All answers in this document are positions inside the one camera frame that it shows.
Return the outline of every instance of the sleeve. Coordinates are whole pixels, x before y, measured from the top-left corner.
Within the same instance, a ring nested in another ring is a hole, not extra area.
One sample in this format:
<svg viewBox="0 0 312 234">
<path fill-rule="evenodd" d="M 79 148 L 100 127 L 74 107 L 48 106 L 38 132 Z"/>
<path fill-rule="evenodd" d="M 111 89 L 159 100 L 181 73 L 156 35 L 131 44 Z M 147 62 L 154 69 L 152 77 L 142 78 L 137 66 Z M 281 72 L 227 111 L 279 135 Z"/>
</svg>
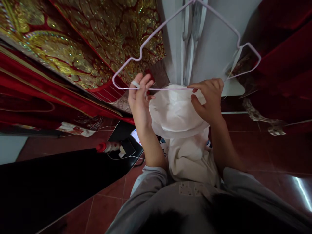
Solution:
<svg viewBox="0 0 312 234">
<path fill-rule="evenodd" d="M 293 224 L 299 229 L 305 229 L 306 226 L 311 225 L 311 222 L 304 214 L 284 202 L 251 174 L 226 167 L 223 170 L 223 178 L 223 188 L 227 192 L 258 204 L 284 222 Z"/>
<path fill-rule="evenodd" d="M 135 181 L 130 198 L 121 207 L 106 233 L 129 233 L 129 230 L 136 230 L 143 220 L 145 202 L 167 185 L 167 172 L 163 168 L 144 166 L 142 171 Z"/>
</svg>

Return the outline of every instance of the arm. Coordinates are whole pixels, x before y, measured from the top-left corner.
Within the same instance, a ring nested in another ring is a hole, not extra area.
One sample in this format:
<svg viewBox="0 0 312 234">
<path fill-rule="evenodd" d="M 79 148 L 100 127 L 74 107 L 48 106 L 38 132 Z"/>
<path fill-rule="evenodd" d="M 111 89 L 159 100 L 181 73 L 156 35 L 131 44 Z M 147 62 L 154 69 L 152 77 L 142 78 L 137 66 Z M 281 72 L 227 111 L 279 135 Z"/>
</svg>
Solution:
<svg viewBox="0 0 312 234">
<path fill-rule="evenodd" d="M 139 73 L 134 80 L 140 84 L 141 88 L 139 90 L 129 90 L 128 101 L 133 114 L 137 134 L 144 149 L 146 165 L 149 167 L 161 167 L 167 170 L 167 163 L 162 148 L 152 129 L 152 118 L 149 112 L 150 100 L 155 97 L 145 97 L 145 90 L 149 89 L 154 84 L 154 81 L 149 81 L 150 79 L 150 74 L 143 77 L 143 74 Z"/>
<path fill-rule="evenodd" d="M 206 99 L 206 103 L 201 105 L 195 95 L 191 96 L 192 104 L 197 114 L 210 124 L 212 141 L 214 143 L 214 160 L 222 177 L 225 167 L 246 172 L 234 149 L 227 125 L 221 114 L 220 104 L 223 86 L 221 79 L 205 80 L 188 86 L 194 88 L 194 93 L 199 89 Z"/>
</svg>

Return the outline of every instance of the bottle cap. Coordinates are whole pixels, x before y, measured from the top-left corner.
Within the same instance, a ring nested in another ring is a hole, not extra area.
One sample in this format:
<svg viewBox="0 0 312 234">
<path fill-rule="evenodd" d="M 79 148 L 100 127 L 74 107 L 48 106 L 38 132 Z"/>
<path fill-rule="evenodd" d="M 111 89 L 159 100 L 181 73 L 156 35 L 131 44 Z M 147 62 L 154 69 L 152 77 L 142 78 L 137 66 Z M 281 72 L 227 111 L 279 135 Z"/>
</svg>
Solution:
<svg viewBox="0 0 312 234">
<path fill-rule="evenodd" d="M 96 146 L 96 150 L 98 153 L 104 152 L 106 150 L 107 144 L 105 142 L 100 143 Z"/>
</svg>

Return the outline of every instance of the clothes hanger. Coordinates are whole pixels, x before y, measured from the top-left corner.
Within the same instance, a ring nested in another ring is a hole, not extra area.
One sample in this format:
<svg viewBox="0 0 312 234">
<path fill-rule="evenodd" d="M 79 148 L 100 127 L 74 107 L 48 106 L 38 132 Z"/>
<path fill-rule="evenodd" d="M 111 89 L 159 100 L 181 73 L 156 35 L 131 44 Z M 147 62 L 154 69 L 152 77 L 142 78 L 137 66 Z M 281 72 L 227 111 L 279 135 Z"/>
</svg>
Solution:
<svg viewBox="0 0 312 234">
<path fill-rule="evenodd" d="M 213 9 L 211 6 L 209 6 L 208 4 L 204 3 L 202 0 L 190 0 L 189 2 L 187 2 L 185 5 L 183 5 L 174 15 L 172 15 L 170 18 L 168 18 L 164 23 L 162 23 L 147 39 L 145 42 L 143 42 L 143 44 L 140 47 L 140 57 L 139 58 L 134 58 L 134 57 L 130 57 L 122 66 L 121 68 L 119 68 L 119 70 L 114 74 L 112 80 L 113 80 L 113 84 L 115 85 L 116 88 L 118 89 L 139 89 L 138 84 L 134 84 L 137 86 L 137 88 L 121 88 L 119 87 L 116 82 L 115 82 L 115 78 L 116 76 L 125 68 L 125 66 L 131 61 L 140 61 L 142 59 L 142 50 L 143 47 L 149 42 L 149 40 L 156 35 L 156 33 L 158 33 L 170 20 L 172 20 L 174 17 L 177 16 L 177 14 L 179 14 L 183 9 L 185 9 L 187 6 L 189 6 L 190 4 L 193 4 L 195 2 L 199 2 L 200 4 L 202 4 L 204 7 L 206 7 L 208 10 L 210 10 L 213 14 L 215 14 L 223 23 L 225 23 L 236 35 L 237 35 L 237 43 L 236 43 L 236 47 L 237 49 L 242 49 L 245 46 L 248 46 L 258 57 L 258 62 L 257 64 L 254 66 L 254 68 L 252 68 L 251 70 L 247 71 L 247 72 L 243 72 L 241 74 L 232 76 L 227 78 L 227 80 L 243 75 L 243 74 L 247 74 L 253 70 L 256 69 L 256 67 L 259 65 L 260 61 L 261 61 L 261 56 L 260 54 L 257 52 L 257 50 L 252 46 L 252 44 L 250 44 L 249 42 L 247 42 L 246 44 L 240 46 L 240 39 L 241 39 L 241 35 L 240 33 L 221 15 L 219 14 L 215 9 Z M 150 90 L 187 90 L 187 89 L 192 89 L 192 88 L 180 88 L 180 89 L 170 89 L 170 88 L 150 88 Z"/>
</svg>

